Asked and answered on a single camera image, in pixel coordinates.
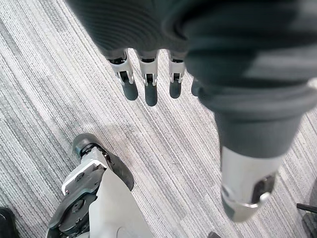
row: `gray carpet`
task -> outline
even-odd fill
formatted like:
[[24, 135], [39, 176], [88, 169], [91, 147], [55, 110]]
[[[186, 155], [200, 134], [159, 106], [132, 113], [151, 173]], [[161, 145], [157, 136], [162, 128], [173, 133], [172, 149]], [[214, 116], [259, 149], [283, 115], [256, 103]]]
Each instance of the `gray carpet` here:
[[128, 102], [111, 68], [62, 1], [0, 0], [0, 205], [10, 207], [22, 238], [44, 237], [62, 199], [71, 154], [82, 132], [99, 137], [132, 170], [133, 195], [158, 238], [309, 237], [317, 205], [317, 110], [279, 171], [269, 203], [251, 220], [230, 222], [221, 205], [218, 138], [213, 115], [190, 93], [168, 94], [167, 53], [159, 55], [158, 104]]

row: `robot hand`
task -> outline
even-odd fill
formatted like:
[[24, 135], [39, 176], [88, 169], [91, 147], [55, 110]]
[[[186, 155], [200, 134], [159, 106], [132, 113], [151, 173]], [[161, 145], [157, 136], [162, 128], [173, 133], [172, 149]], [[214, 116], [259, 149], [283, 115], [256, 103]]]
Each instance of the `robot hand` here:
[[89, 133], [74, 139], [73, 150], [81, 163], [62, 185], [65, 197], [46, 238], [153, 237], [130, 192], [133, 176], [119, 157]]
[[67, 0], [136, 100], [127, 48], [139, 57], [146, 102], [157, 103], [158, 50], [170, 52], [170, 95], [185, 65], [193, 93], [212, 110], [221, 149], [222, 201], [230, 219], [250, 218], [269, 197], [299, 126], [316, 105], [316, 2]]

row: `striped carpet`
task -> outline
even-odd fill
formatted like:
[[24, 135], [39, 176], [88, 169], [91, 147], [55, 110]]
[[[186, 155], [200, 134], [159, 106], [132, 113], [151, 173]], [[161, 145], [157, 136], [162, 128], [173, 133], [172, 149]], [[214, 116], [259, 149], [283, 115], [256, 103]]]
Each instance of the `striped carpet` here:
[[303, 117], [269, 203], [251, 220], [230, 222], [221, 205], [213, 115], [190, 93], [168, 94], [167, 53], [159, 54], [158, 104], [128, 102], [111, 68], [61, 1], [0, 0], [0, 205], [22, 238], [42, 238], [79, 161], [73, 138], [91, 132], [134, 174], [133, 195], [158, 238], [316, 236], [317, 110]]

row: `floor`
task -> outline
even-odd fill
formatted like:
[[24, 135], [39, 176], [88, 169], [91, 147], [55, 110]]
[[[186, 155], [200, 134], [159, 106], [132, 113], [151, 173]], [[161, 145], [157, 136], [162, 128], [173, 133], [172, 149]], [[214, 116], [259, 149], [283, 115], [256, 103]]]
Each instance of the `floor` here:
[[0, 0], [0, 206], [10, 207], [22, 238], [44, 237], [79, 161], [73, 138], [95, 134], [134, 174], [132, 191], [155, 237], [317, 236], [317, 109], [303, 116], [269, 203], [234, 224], [220, 199], [213, 115], [190, 93], [168, 94], [167, 53], [159, 55], [158, 104], [148, 107], [131, 52], [139, 98], [128, 102], [110, 66], [62, 0]]

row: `screw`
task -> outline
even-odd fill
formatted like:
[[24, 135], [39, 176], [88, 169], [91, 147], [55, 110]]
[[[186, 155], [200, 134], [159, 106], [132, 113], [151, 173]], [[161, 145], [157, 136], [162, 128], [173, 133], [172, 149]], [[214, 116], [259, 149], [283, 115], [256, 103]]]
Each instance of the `screw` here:
[[84, 206], [85, 201], [83, 199], [78, 200], [72, 207], [71, 212], [77, 213]]
[[84, 176], [84, 172], [80, 173], [79, 175], [77, 175], [77, 177], [75, 178], [75, 182], [78, 182], [83, 176]]

